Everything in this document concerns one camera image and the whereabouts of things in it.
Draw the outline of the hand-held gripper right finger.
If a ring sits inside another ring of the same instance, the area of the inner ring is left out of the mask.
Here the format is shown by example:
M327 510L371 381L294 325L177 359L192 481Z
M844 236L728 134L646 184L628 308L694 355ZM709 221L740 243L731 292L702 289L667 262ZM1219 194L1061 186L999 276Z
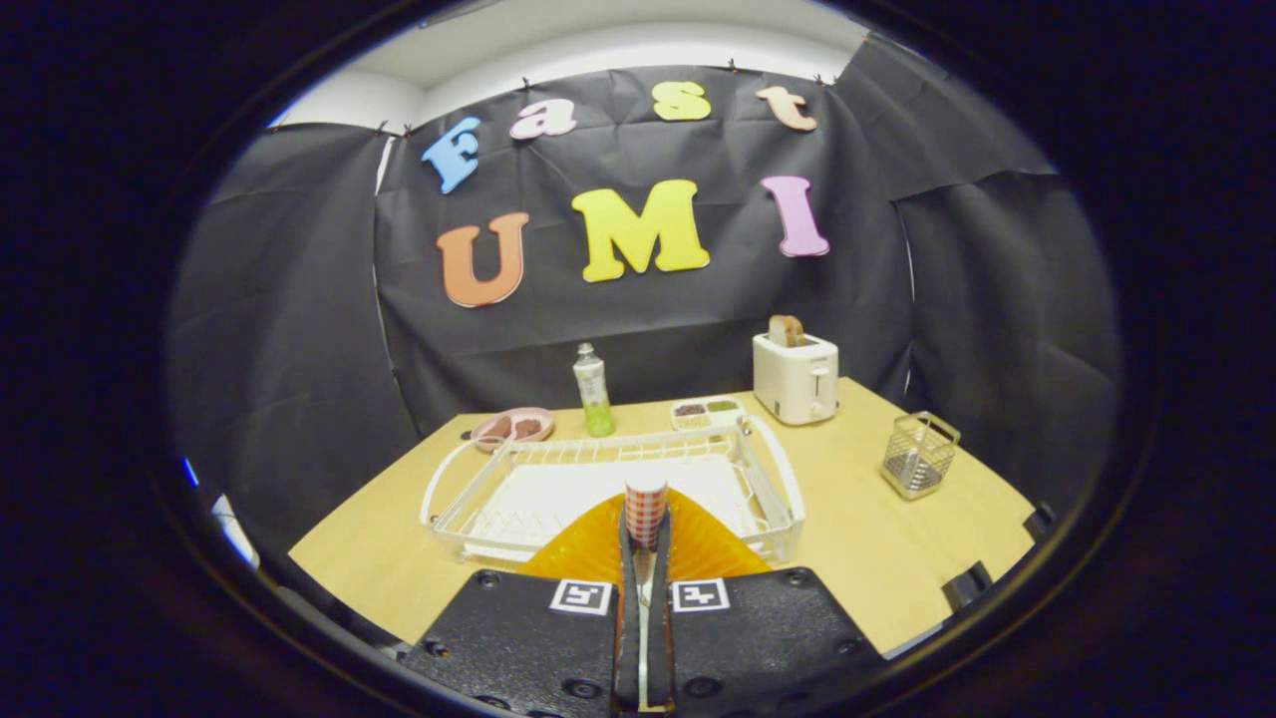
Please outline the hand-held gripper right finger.
M814 569L769 568L715 515L667 495L649 664L676 714L820 714L884 667Z

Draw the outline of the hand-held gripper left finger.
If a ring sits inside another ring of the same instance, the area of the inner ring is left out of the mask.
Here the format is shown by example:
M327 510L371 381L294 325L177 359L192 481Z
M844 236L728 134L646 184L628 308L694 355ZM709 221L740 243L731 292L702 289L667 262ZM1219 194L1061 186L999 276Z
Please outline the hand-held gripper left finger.
M505 717L615 717L637 704L638 604L614 495L524 568L484 568L401 658Z

